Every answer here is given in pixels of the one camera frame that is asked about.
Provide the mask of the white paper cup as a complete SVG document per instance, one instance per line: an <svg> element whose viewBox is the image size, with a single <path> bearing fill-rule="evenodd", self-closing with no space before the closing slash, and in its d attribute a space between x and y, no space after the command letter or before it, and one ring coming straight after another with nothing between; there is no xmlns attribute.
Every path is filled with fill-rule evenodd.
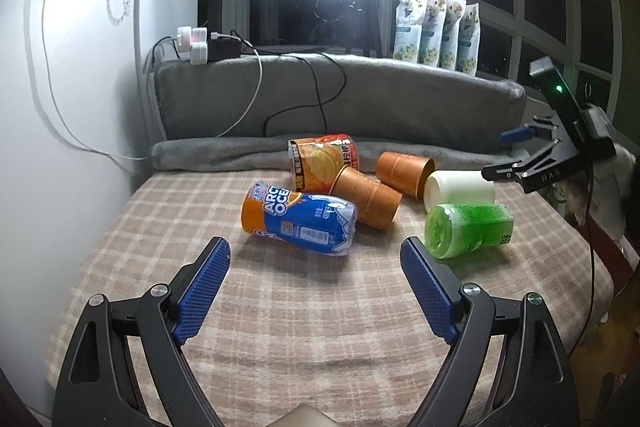
<svg viewBox="0 0 640 427"><path fill-rule="evenodd" d="M485 180L480 171L435 170L423 191L426 211L440 204L491 205L495 200L495 184Z"/></svg>

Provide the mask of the brown paper cup far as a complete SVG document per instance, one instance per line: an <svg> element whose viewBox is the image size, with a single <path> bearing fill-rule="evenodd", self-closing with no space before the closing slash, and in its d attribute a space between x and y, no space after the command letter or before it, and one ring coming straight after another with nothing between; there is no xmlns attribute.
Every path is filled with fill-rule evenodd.
<svg viewBox="0 0 640 427"><path fill-rule="evenodd" d="M388 150L378 158L375 176L394 190L421 200L426 180L435 169L433 158Z"/></svg>

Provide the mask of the brown paper cup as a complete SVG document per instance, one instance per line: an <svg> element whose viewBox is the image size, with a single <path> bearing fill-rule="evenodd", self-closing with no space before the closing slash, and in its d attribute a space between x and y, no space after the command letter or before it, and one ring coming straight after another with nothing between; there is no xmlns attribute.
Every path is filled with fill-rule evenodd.
<svg viewBox="0 0 640 427"><path fill-rule="evenodd" d="M380 231L390 228L402 199L393 188L349 166L337 173L330 194L352 202L358 221Z"/></svg>
<svg viewBox="0 0 640 427"><path fill-rule="evenodd" d="M433 158L388 150L378 158L375 176L394 190L421 200L426 180L435 169Z"/></svg>

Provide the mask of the green drink cup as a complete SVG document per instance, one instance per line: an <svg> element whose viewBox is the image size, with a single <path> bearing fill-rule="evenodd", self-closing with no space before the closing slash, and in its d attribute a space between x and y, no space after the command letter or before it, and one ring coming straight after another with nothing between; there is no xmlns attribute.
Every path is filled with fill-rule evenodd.
<svg viewBox="0 0 640 427"><path fill-rule="evenodd" d="M436 259L452 259L509 244L513 227L514 218L501 204L439 204L426 215L424 243Z"/></svg>

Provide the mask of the brown paper cup near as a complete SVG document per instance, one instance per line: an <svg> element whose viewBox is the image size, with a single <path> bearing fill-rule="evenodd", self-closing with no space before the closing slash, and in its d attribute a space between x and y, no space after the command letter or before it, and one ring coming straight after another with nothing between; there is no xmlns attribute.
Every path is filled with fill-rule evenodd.
<svg viewBox="0 0 640 427"><path fill-rule="evenodd" d="M380 231L390 228L402 199L393 188L349 166L337 173L330 194L352 202L358 221Z"/></svg>

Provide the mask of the orange red noodle cup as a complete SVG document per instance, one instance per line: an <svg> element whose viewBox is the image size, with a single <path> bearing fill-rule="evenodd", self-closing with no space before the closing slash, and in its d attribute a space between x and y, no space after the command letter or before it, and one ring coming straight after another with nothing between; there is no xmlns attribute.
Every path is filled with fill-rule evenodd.
<svg viewBox="0 0 640 427"><path fill-rule="evenodd" d="M290 140L288 157L297 192L329 194L345 166L359 169L356 143L344 133Z"/></svg>

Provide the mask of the blue orange Arctic Ocean cup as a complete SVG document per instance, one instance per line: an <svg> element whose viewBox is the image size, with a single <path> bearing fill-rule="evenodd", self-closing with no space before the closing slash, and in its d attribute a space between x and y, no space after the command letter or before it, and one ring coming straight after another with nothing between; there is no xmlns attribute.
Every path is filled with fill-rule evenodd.
<svg viewBox="0 0 640 427"><path fill-rule="evenodd" d="M292 192L265 182L250 187L241 209L246 233L333 257L347 254L357 220L357 207L345 199Z"/></svg>

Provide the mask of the white green pouch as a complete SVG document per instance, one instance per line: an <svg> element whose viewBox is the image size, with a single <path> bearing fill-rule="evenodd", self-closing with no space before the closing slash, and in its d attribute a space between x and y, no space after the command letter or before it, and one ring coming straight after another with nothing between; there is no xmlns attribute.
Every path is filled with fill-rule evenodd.
<svg viewBox="0 0 640 427"><path fill-rule="evenodd" d="M456 71L474 77L480 52L480 5L468 4L460 20Z"/></svg>
<svg viewBox="0 0 640 427"><path fill-rule="evenodd" d="M422 25L418 63L436 67L439 62L447 0L427 0Z"/></svg>
<svg viewBox="0 0 640 427"><path fill-rule="evenodd" d="M465 0L447 0L446 16L444 26L442 26L442 42L440 43L440 68L454 70L456 67L459 28L465 9Z"/></svg>
<svg viewBox="0 0 640 427"><path fill-rule="evenodd" d="M393 58L416 64L428 0L398 0Z"/></svg>

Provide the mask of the black tripod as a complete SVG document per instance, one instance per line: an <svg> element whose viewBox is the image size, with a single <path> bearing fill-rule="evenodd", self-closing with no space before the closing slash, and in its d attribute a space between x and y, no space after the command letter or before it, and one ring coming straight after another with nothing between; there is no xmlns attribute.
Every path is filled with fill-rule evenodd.
<svg viewBox="0 0 640 427"><path fill-rule="evenodd" d="M352 21L345 40L345 53L351 54L356 41L361 40L362 55L377 58L383 56L381 27L376 0L356 0L349 5L346 14Z"/></svg>

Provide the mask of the checkered beige table cloth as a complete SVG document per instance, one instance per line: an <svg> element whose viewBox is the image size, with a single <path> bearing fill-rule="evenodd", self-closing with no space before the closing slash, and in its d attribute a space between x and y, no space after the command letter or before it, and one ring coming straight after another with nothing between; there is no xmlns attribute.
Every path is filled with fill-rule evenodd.
<svg viewBox="0 0 640 427"><path fill-rule="evenodd" d="M400 267L402 241L424 242L422 202L403 197L388 231L357 225L348 254L330 257L243 230L243 200L259 181L292 186L278 170L157 172L143 183L70 283L49 343L48 384L58 387L90 297L114 303L168 284L220 236L230 269L182 351L224 425L265 426L308 404L342 426L407 426L449 350ZM590 247L518 184L499 185L497 202L514 218L511 242L444 263L491 296L541 295L568 351L589 314Z"/></svg>

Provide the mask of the grey cushion backrest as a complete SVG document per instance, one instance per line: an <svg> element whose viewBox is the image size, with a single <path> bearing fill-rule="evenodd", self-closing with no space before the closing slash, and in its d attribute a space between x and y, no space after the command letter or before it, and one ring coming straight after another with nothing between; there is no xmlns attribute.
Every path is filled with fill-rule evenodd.
<svg viewBox="0 0 640 427"><path fill-rule="evenodd" d="M352 55L170 61L154 89L169 140L345 133L484 154L502 152L526 105L511 80Z"/></svg>

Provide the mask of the black power adapter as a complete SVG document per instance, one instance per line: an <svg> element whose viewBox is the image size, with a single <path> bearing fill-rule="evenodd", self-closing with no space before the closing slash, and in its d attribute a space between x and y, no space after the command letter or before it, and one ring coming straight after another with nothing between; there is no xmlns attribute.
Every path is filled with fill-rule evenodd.
<svg viewBox="0 0 640 427"><path fill-rule="evenodd" d="M212 32L207 41L207 62L220 62L239 58L243 41L238 36Z"/></svg>

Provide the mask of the white power strip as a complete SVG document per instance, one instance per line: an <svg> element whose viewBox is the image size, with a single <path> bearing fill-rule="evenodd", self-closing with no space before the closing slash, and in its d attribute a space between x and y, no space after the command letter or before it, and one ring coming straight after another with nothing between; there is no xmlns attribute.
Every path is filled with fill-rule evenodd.
<svg viewBox="0 0 640 427"><path fill-rule="evenodd" d="M180 26L177 28L176 47L179 53L189 54L194 66L208 61L208 31L206 27Z"/></svg>

